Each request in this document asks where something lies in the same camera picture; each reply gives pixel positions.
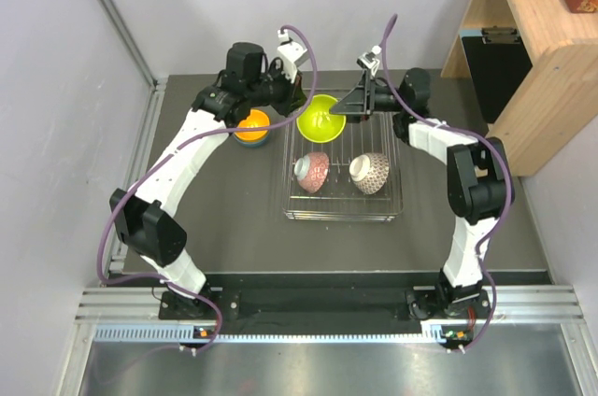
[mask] bowl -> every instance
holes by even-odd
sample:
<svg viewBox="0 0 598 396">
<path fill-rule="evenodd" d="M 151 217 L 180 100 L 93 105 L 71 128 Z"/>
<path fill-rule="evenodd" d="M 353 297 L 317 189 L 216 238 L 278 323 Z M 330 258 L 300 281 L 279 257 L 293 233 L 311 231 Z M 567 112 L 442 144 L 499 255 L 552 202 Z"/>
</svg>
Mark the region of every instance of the bowl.
<svg viewBox="0 0 598 396">
<path fill-rule="evenodd" d="M 297 118 L 297 129 L 308 141 L 317 144 L 337 139 L 347 124 L 347 117 L 330 114 L 330 108 L 338 102 L 332 95 L 314 95 L 311 104 Z"/>
<path fill-rule="evenodd" d="M 239 122 L 240 128 L 253 127 L 267 127 L 270 125 L 270 118 L 267 114 L 259 109 L 252 108 L 249 115 Z M 267 130 L 260 130 L 258 132 L 237 132 L 235 139 L 242 145 L 247 147 L 258 147 L 265 142 L 268 137 Z"/>
</svg>

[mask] pink patterned bowl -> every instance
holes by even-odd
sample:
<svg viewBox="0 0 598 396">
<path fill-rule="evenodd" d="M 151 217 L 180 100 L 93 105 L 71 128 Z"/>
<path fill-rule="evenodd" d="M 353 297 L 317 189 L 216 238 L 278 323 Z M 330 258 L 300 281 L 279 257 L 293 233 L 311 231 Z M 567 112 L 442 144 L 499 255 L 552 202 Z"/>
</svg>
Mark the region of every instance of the pink patterned bowl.
<svg viewBox="0 0 598 396">
<path fill-rule="evenodd" d="M 295 163 L 294 173 L 299 186 L 309 193 L 317 192 L 326 181 L 330 161 L 323 151 L 312 151 Z"/>
</svg>

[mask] gray floor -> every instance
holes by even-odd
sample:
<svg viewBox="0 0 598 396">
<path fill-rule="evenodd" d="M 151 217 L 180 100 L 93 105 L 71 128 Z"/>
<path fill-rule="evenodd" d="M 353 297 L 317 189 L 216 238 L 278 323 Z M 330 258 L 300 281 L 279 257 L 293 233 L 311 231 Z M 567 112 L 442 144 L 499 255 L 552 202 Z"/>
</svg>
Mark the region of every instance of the gray floor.
<svg viewBox="0 0 598 396">
<path fill-rule="evenodd" d="M 397 72 L 396 82 L 402 74 Z M 359 73 L 328 73 L 319 88 L 350 88 Z M 150 161 L 178 131 L 206 76 L 168 80 Z M 484 133 L 469 80 L 433 72 L 430 107 L 449 124 Z M 282 214 L 284 133 L 272 133 L 261 148 L 229 139 L 188 188 L 176 219 L 187 231 L 187 248 L 206 272 L 437 270 L 447 259 L 454 216 L 447 202 L 446 169 L 425 153 L 400 146 L 404 210 L 396 220 L 347 223 L 288 220 Z M 493 270 L 547 268 L 523 190 L 505 226 L 491 241 L 487 264 Z M 125 272 L 149 270 L 129 254 Z"/>
<path fill-rule="evenodd" d="M 464 356 L 438 345 L 223 344 L 196 359 L 144 357 L 154 347 L 94 343 L 80 394 L 581 395 L 558 325 L 493 326 Z"/>
</svg>

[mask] orange bowl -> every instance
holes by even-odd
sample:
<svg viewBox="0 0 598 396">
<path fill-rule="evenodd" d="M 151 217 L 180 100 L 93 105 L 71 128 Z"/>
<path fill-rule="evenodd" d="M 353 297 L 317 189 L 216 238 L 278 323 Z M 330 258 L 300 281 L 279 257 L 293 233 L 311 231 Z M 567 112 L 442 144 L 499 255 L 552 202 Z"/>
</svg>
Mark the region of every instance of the orange bowl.
<svg viewBox="0 0 598 396">
<path fill-rule="evenodd" d="M 239 122 L 240 128 L 267 127 L 270 125 L 270 118 L 263 111 L 252 108 L 246 119 Z M 243 142 L 259 142 L 268 135 L 267 130 L 259 132 L 240 132 L 235 136 Z"/>
</svg>

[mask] yellow-green bowl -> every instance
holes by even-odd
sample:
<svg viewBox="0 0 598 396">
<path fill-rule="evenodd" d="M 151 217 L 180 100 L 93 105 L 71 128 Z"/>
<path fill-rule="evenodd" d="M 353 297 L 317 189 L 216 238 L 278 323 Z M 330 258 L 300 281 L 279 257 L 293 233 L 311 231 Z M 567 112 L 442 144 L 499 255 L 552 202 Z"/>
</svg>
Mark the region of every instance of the yellow-green bowl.
<svg viewBox="0 0 598 396">
<path fill-rule="evenodd" d="M 318 144 L 337 139 L 347 123 L 347 117 L 330 114 L 330 108 L 338 102 L 332 95 L 314 95 L 311 104 L 297 118 L 299 133 L 308 141 Z"/>
</svg>

